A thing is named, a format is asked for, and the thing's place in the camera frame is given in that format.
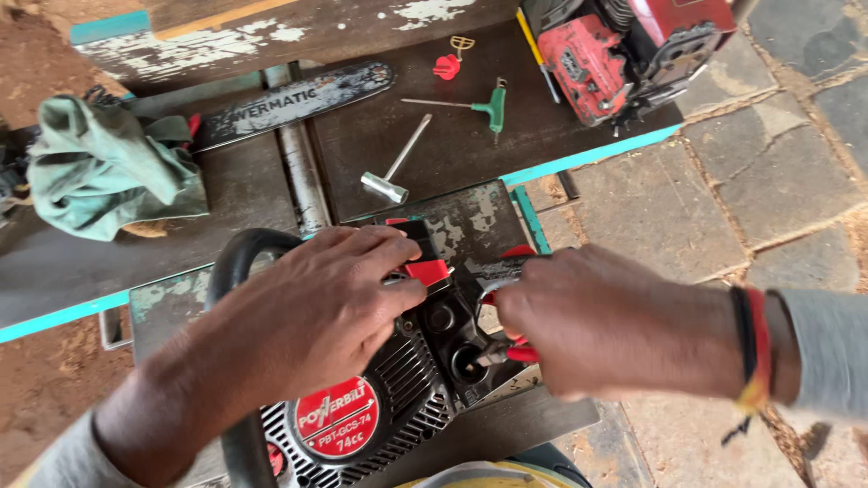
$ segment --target chainsaw handle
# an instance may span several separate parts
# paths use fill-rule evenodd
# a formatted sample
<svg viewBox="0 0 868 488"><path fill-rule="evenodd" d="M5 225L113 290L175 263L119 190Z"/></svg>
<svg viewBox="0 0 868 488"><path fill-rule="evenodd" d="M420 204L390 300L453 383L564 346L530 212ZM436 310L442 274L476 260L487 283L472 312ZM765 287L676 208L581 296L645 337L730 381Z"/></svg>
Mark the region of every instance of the chainsaw handle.
<svg viewBox="0 0 868 488"><path fill-rule="evenodd" d="M236 234L211 268L205 310L211 310L234 287L247 280L257 255L284 254L302 243L294 235L267 228L251 228ZM233 488L277 488L259 409L223 432L220 443Z"/></svg>

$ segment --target black wristband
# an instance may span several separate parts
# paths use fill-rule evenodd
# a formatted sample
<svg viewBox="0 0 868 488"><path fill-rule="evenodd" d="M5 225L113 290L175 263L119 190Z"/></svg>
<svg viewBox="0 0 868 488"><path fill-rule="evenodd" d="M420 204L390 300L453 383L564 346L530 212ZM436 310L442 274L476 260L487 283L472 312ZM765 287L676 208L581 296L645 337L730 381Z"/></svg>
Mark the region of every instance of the black wristband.
<svg viewBox="0 0 868 488"><path fill-rule="evenodd" d="M744 288L732 287L729 295L733 299L736 330L739 334L741 357L744 360L745 384L751 380L757 366L757 344L753 333L753 313Z"/></svg>

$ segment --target gray sleeve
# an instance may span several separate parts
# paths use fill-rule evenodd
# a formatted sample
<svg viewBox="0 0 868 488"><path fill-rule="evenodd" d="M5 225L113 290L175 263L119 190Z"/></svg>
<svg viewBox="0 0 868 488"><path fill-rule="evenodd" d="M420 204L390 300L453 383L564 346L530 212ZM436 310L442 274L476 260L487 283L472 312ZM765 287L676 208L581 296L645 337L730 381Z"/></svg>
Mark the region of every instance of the gray sleeve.
<svg viewBox="0 0 868 488"><path fill-rule="evenodd" d="M802 358L793 405L868 419L868 296L780 290Z"/></svg>
<svg viewBox="0 0 868 488"><path fill-rule="evenodd" d="M96 443L93 411L54 441L11 486L22 488L141 488L117 471Z"/></svg>

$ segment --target green t-handle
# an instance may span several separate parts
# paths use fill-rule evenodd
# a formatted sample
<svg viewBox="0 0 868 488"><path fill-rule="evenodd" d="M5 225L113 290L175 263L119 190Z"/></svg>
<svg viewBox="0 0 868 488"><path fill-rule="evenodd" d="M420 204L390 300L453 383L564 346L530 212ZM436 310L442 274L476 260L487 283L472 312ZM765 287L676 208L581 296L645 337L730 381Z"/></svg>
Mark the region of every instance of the green t-handle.
<svg viewBox="0 0 868 488"><path fill-rule="evenodd" d="M506 101L506 88L498 86L491 92L491 101L488 103L472 103L471 109L479 112L488 112L489 129L495 133L500 133L503 130L503 103Z"/></svg>

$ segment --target chainsaw guide bar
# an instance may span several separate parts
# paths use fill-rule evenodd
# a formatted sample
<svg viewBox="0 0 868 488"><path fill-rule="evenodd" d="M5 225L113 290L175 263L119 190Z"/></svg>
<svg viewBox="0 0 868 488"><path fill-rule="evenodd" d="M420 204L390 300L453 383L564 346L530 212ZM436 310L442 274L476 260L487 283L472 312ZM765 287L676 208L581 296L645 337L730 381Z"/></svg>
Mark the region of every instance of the chainsaw guide bar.
<svg viewBox="0 0 868 488"><path fill-rule="evenodd" d="M233 104L204 115L201 137L192 153L217 148L278 127L305 120L384 91L395 82L395 70L386 63L354 64L300 82L266 90L251 102Z"/></svg>

